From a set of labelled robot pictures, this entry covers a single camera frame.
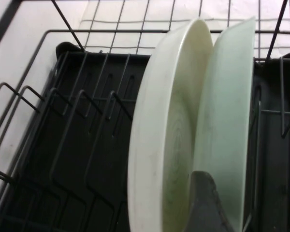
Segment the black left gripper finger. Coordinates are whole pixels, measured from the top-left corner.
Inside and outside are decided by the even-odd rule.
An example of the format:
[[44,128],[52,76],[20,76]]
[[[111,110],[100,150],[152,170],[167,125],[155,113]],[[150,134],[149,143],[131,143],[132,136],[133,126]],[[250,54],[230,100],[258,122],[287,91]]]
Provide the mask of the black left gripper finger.
[[222,207],[214,179],[208,172],[193,171],[191,174],[187,231],[234,231]]

